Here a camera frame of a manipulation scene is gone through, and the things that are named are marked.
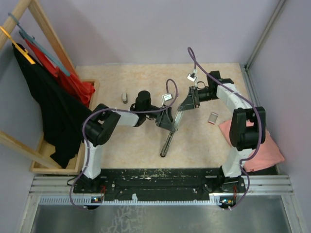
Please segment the large black chrome stapler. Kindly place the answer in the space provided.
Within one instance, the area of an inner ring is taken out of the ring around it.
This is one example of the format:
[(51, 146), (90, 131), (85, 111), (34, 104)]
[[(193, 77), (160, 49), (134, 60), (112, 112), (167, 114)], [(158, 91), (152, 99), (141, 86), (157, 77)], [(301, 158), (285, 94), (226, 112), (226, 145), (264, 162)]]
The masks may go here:
[(183, 116), (184, 112), (183, 111), (178, 111), (176, 116), (175, 116), (175, 119), (173, 121), (173, 126), (174, 126), (174, 129), (175, 129), (175, 132), (170, 132), (167, 139), (166, 139), (166, 142), (164, 144), (164, 146), (162, 147), (162, 150), (160, 152), (160, 156), (162, 158), (166, 157), (167, 153), (168, 153), (168, 150), (169, 150), (169, 147), (170, 147), (170, 144), (172, 142), (172, 139), (173, 139), (173, 136), (174, 134), (178, 131), (179, 129), (179, 125), (180, 125), (180, 121), (182, 119), (182, 116)]

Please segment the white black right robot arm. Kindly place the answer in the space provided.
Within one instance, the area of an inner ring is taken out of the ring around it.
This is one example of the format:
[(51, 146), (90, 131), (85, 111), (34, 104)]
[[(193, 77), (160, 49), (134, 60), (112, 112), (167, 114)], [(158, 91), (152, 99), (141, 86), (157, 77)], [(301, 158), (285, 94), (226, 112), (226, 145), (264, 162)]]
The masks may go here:
[(222, 100), (232, 113), (229, 128), (231, 150), (228, 159), (220, 167), (217, 186), (223, 192), (234, 187), (234, 181), (241, 176), (241, 168), (265, 141), (266, 113), (263, 107), (253, 108), (239, 93), (231, 79), (223, 79), (219, 71), (207, 75), (208, 86), (200, 89), (191, 86), (185, 100), (179, 105), (178, 112), (198, 108), (200, 103)]

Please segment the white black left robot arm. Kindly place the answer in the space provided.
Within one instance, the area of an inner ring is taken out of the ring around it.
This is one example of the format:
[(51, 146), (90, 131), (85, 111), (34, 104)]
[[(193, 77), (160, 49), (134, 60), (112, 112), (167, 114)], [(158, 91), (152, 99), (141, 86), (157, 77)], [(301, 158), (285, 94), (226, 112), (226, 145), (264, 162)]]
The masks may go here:
[(101, 180), (97, 178), (101, 173), (100, 161), (104, 144), (110, 139), (117, 126), (139, 127), (147, 118), (154, 119), (156, 126), (175, 132), (172, 108), (165, 102), (172, 100), (170, 93), (162, 95), (161, 107), (151, 104), (148, 91), (140, 91), (129, 110), (110, 109), (99, 104), (92, 116), (82, 125), (82, 134), (86, 146), (85, 160), (82, 168), (84, 187), (94, 193), (101, 187)]

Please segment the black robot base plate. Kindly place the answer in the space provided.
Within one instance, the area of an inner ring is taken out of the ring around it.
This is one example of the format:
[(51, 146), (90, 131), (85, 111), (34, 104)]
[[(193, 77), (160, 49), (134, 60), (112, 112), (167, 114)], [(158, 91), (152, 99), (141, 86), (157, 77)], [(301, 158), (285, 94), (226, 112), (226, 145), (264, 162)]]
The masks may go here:
[(75, 194), (98, 193), (106, 201), (193, 201), (209, 200), (212, 193), (232, 196), (245, 191), (244, 179), (219, 183), (219, 168), (138, 168), (102, 169), (89, 180), (81, 176), (75, 183)]

